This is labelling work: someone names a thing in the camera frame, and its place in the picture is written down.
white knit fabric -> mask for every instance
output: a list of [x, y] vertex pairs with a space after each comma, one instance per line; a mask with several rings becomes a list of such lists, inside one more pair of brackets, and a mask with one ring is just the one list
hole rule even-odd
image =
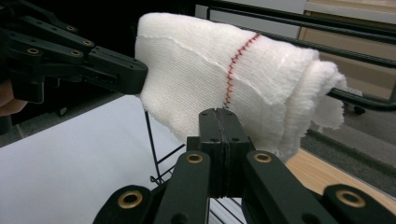
[[345, 77], [318, 52], [235, 26], [168, 13], [140, 18], [135, 57], [148, 66], [147, 111], [178, 139], [198, 136], [198, 115], [225, 107], [255, 147], [292, 157], [311, 120], [337, 128], [342, 103], [325, 96]]

wire rack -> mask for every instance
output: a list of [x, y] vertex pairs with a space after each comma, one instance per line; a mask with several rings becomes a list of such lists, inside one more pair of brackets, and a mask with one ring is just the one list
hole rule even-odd
[[[196, 4], [207, 7], [206, 19], [210, 21], [213, 21], [211, 20], [211, 13], [213, 11], [220, 11], [235, 15], [257, 18], [265, 21], [276, 21], [276, 22], [297, 25], [311, 29], [317, 29], [326, 32], [332, 32], [341, 35], [355, 36], [377, 42], [396, 45], [396, 32], [387, 29], [368, 27], [368, 26], [358, 25], [355, 23], [324, 20], [324, 19], [313, 18], [300, 14], [277, 11], [262, 7], [251, 7], [246, 5], [229, 3], [225, 1], [196, 1]], [[295, 46], [317, 49], [320, 52], [325, 52], [364, 63], [375, 64], [378, 66], [383, 66], [392, 69], [396, 68], [396, 62], [392, 60], [378, 58], [378, 57], [361, 54], [353, 51], [343, 50], [343, 49], [331, 48], [328, 46], [323, 46], [316, 43], [310, 43], [295, 38], [289, 38], [282, 35], [269, 34], [263, 31], [248, 29], [246, 27], [240, 27], [240, 28], [253, 31], [261, 35], [265, 35], [275, 40], [289, 42]], [[354, 94], [353, 92], [341, 91], [338, 89], [332, 89], [328, 93], [328, 95], [332, 98], [341, 100], [345, 103], [361, 107], [362, 109], [370, 109], [376, 111], [396, 110], [396, 84], [388, 99], [374, 97], [369, 94], [357, 95]], [[156, 183], [157, 185], [161, 185], [171, 177], [175, 165], [166, 167], [164, 171], [161, 171], [160, 165], [166, 160], [169, 160], [171, 157], [176, 156], [178, 152], [185, 150], [185, 145], [180, 145], [179, 147], [175, 148], [174, 150], [166, 154], [164, 157], [158, 159], [158, 155], [156, 153], [156, 149], [153, 141], [153, 135], [150, 127], [148, 111], [145, 111], [145, 115], [146, 115], [146, 122], [148, 127], [149, 141], [151, 144], [152, 156], [154, 159], [154, 165], [156, 169], [156, 176], [152, 175], [150, 177], [150, 181]], [[234, 199], [234, 198], [210, 199], [209, 211], [210, 211], [210, 215], [209, 215], [210, 223], [246, 223], [244, 216], [241, 212], [241, 201], [239, 199]]]

white surface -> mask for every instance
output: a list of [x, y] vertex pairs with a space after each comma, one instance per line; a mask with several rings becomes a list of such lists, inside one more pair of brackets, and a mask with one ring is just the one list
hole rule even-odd
[[396, 24], [396, 13], [385, 12], [385, 11], [375, 11], [375, 10], [353, 8], [353, 7], [330, 6], [330, 5], [310, 3], [310, 2], [306, 3], [305, 10], [325, 13], [334, 16], [343, 16], [354, 19], [361, 19], [366, 21], [379, 21], [384, 23]]
[[[153, 118], [150, 124], [158, 159], [180, 146], [167, 128]], [[180, 153], [162, 163], [162, 172]], [[156, 172], [143, 107], [140, 99], [123, 96], [0, 148], [0, 223], [89, 224], [117, 189], [155, 188], [151, 175]], [[234, 203], [223, 201], [245, 221]], [[218, 204], [211, 209], [236, 223]], [[209, 223], [219, 222], [210, 215]]]
[[[306, 0], [227, 0], [225, 2], [244, 4], [254, 7], [270, 8], [275, 10], [293, 12], [298, 14], [304, 13], [304, 5]], [[206, 19], [207, 7], [197, 5], [195, 8], [195, 16]], [[283, 35], [286, 37], [296, 38], [300, 33], [299, 26], [288, 25], [285, 23], [266, 21], [246, 16], [235, 15], [212, 10], [210, 20], [233, 24], [240, 27], [255, 29], [275, 35]]]

red thread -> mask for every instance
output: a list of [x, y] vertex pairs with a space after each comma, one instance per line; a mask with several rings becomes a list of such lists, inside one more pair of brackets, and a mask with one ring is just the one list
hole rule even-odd
[[252, 44], [255, 40], [259, 38], [260, 34], [255, 34], [253, 37], [251, 37], [244, 46], [242, 46], [240, 49], [238, 49], [235, 53], [235, 55], [231, 58], [231, 63], [228, 66], [228, 72], [227, 72], [227, 92], [225, 93], [225, 98], [224, 98], [224, 103], [223, 103], [223, 108], [229, 108], [228, 105], [231, 102], [231, 92], [233, 92], [233, 66], [236, 65], [238, 62], [239, 58], [244, 55], [244, 51], [250, 47], [250, 44]]

folded towel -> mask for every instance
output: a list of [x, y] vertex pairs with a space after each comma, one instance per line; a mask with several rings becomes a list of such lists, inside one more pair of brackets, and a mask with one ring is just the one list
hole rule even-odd
[[338, 128], [342, 102], [326, 93], [346, 79], [318, 52], [230, 24], [169, 13], [138, 23], [135, 57], [148, 66], [143, 106], [182, 142], [198, 136], [198, 115], [227, 108], [255, 147], [282, 161], [300, 146], [311, 120]]

